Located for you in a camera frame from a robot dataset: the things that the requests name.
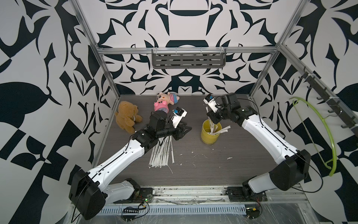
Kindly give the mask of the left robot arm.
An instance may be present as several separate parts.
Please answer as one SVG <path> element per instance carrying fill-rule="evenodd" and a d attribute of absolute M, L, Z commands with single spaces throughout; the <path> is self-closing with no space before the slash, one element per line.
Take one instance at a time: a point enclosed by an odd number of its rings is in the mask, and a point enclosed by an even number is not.
<path fill-rule="evenodd" d="M 187 111 L 180 107 L 174 109 L 171 117 L 163 111 L 152 112 L 149 123 L 132 134 L 128 143 L 112 157 L 89 171 L 80 169 L 73 175 L 69 199 L 83 219 L 90 220 L 105 205 L 134 195 L 136 182 L 132 179 L 118 186 L 110 186 L 111 181 L 155 147 L 159 139 L 171 136 L 180 140 L 190 132 L 192 128 L 182 121 L 186 115 Z"/>

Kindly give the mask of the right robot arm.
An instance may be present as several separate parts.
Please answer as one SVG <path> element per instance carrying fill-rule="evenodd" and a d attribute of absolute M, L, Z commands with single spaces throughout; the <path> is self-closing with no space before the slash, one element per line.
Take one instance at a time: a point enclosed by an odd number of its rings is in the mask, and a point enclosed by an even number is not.
<path fill-rule="evenodd" d="M 258 111 L 241 106 L 235 93 L 222 95 L 221 103 L 209 94 L 204 103 L 210 110 L 207 116 L 214 124 L 221 120 L 231 120 L 254 136 L 269 152 L 277 166 L 265 174 L 255 176 L 242 184 L 237 197 L 244 200 L 257 200 L 267 190 L 287 191 L 308 176 L 311 155 L 306 150 L 298 150 L 267 126 Z"/>

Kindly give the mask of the bundle of wrapped straws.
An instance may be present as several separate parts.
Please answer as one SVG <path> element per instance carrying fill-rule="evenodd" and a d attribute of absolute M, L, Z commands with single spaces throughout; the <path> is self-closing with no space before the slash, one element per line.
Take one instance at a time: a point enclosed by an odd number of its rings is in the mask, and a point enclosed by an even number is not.
<path fill-rule="evenodd" d="M 215 128 L 214 128 L 214 134 L 211 134 L 210 133 L 210 126 L 209 126 L 209 132 L 208 134 L 209 135 L 219 135 L 221 133 L 226 133 L 228 132 L 228 130 L 231 128 L 231 126 L 227 126 L 227 127 L 224 127 L 222 128 L 221 126 L 219 126 L 219 124 L 215 125 Z"/>

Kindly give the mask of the yellow plastic cup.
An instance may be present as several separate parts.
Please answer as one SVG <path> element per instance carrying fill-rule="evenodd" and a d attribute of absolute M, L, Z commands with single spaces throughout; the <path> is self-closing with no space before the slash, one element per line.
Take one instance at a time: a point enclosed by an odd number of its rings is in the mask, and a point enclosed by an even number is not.
<path fill-rule="evenodd" d="M 212 134 L 210 131 L 209 120 L 205 120 L 202 124 L 200 137 L 201 140 L 208 145 L 214 144 L 219 138 L 219 134 Z"/>

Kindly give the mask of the pink alarm clock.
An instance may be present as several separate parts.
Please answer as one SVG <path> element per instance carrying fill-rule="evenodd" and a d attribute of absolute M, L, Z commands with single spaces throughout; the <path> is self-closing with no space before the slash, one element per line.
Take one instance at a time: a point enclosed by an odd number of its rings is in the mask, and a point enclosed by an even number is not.
<path fill-rule="evenodd" d="M 169 112 L 168 102 L 166 100 L 159 100 L 154 103 L 154 111 Z"/>

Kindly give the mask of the brown teddy bear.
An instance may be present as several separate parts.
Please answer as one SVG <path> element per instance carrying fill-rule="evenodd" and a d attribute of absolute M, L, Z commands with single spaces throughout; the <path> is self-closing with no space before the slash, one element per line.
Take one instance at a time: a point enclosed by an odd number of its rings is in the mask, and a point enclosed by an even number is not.
<path fill-rule="evenodd" d="M 135 133 L 134 125 L 140 123 L 143 117 L 139 114 L 139 108 L 128 101 L 121 101 L 118 105 L 117 112 L 115 112 L 116 123 L 129 134 Z"/>

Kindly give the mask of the green plastic hanger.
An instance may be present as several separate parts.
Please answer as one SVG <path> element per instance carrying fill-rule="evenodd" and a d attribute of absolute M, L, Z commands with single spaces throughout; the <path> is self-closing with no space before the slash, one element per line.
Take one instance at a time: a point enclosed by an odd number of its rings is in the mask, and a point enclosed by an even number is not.
<path fill-rule="evenodd" d="M 337 147 L 325 118 L 318 109 L 300 97 L 290 98 L 297 115 L 293 132 L 308 147 L 312 160 L 323 176 L 332 177 L 337 170 Z"/>

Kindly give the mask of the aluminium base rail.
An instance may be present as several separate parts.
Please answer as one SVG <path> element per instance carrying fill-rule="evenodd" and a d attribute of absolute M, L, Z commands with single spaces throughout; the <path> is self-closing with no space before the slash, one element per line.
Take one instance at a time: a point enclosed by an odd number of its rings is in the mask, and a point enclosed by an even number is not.
<path fill-rule="evenodd" d="M 143 186 L 129 182 L 110 184 L 103 191 L 108 204 L 199 205 L 206 203 L 308 203 L 307 196 L 295 189 L 268 190 L 244 197 L 242 186 Z"/>

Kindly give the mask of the grey slotted wall shelf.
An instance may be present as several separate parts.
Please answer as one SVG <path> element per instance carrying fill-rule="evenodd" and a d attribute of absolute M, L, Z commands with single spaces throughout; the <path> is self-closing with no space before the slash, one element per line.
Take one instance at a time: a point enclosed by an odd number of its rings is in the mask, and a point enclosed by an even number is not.
<path fill-rule="evenodd" d="M 223 47 L 153 48 L 152 66 L 155 69 L 219 69 L 226 64 Z"/>

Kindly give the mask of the black wall hook rail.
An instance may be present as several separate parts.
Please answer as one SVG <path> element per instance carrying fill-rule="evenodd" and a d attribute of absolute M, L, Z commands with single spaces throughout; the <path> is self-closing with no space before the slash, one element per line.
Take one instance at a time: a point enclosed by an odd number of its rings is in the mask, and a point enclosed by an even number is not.
<path fill-rule="evenodd" d="M 358 117 L 341 98 L 339 98 L 321 79 L 310 70 L 303 68 L 303 74 L 300 79 L 304 79 L 308 84 L 308 89 L 313 89 L 317 94 L 317 100 L 326 103 L 330 110 L 329 117 L 339 117 L 344 125 L 343 129 L 350 129 L 355 135 L 358 135 Z"/>

